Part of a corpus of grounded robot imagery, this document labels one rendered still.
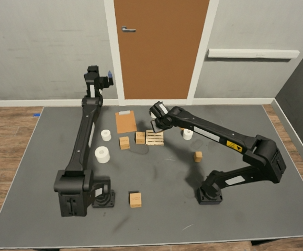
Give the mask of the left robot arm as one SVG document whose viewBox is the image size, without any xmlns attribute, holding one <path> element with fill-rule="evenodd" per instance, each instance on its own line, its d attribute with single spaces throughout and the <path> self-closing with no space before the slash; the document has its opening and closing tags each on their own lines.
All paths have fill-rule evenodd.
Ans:
<svg viewBox="0 0 303 251">
<path fill-rule="evenodd" d="M 110 179 L 93 179 L 93 171 L 87 169 L 95 124 L 103 106 L 102 88 L 105 81 L 98 70 L 99 66 L 91 65 L 85 74 L 87 95 L 81 102 L 83 115 L 73 153 L 66 169 L 58 170 L 54 182 L 61 217 L 86 216 L 91 204 L 93 208 L 114 206 L 115 192 L 111 190 Z"/>
</svg>

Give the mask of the tan flat board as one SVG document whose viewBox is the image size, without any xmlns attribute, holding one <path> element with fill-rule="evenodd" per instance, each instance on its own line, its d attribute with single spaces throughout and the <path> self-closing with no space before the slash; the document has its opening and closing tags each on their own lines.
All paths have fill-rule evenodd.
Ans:
<svg viewBox="0 0 303 251">
<path fill-rule="evenodd" d="M 137 131 L 133 111 L 121 111 L 115 114 L 118 134 Z"/>
</svg>

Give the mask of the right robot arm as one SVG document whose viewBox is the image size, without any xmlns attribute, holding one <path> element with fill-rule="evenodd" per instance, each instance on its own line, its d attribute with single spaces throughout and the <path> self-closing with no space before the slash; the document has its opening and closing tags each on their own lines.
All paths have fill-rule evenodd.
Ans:
<svg viewBox="0 0 303 251">
<path fill-rule="evenodd" d="M 286 164 L 275 141 L 259 134 L 252 137 L 234 132 L 194 116 L 178 106 L 169 110 L 160 101 L 149 110 L 156 117 L 156 125 L 160 121 L 164 128 L 172 125 L 191 130 L 239 152 L 243 155 L 243 161 L 251 165 L 229 172 L 213 170 L 199 186 L 201 202 L 222 202 L 221 189 L 229 186 L 264 180 L 272 181 L 274 184 L 280 183 Z M 255 147 L 257 148 L 253 153 Z"/>
</svg>

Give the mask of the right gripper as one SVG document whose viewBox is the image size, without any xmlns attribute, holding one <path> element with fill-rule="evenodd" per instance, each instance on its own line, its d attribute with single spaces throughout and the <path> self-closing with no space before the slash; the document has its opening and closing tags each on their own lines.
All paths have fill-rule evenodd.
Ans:
<svg viewBox="0 0 303 251">
<path fill-rule="evenodd" d="M 168 129 L 171 129 L 173 126 L 171 125 L 171 126 L 169 126 L 169 127 L 167 127 L 167 128 L 164 128 L 164 127 L 162 127 L 161 125 L 160 125 L 160 121 L 159 121 L 159 124 L 158 125 L 156 125 L 156 123 L 155 123 L 155 120 L 152 120 L 151 122 L 151 126 L 152 126 L 152 130 L 153 130 L 153 133 L 157 133 L 157 132 L 161 132 L 161 131 L 164 131 L 164 130 L 168 130 Z"/>
</svg>

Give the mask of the small square wooden pallet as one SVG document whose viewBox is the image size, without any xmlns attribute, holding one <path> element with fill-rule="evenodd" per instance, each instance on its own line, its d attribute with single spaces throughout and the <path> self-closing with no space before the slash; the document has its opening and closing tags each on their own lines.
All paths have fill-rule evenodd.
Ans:
<svg viewBox="0 0 303 251">
<path fill-rule="evenodd" d="M 153 130 L 146 130 L 146 145 L 164 145 L 163 132 L 155 134 Z"/>
</svg>

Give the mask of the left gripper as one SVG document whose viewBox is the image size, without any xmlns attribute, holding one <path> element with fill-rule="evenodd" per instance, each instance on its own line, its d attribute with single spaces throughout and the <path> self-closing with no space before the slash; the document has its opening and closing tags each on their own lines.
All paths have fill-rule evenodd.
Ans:
<svg viewBox="0 0 303 251">
<path fill-rule="evenodd" d="M 110 71 L 108 72 L 108 76 L 103 76 L 103 77 L 104 77 L 104 81 L 105 81 L 104 88 L 109 88 L 109 86 L 114 85 L 113 76 Z M 109 82 L 108 82 L 108 80 L 109 80 Z"/>
</svg>

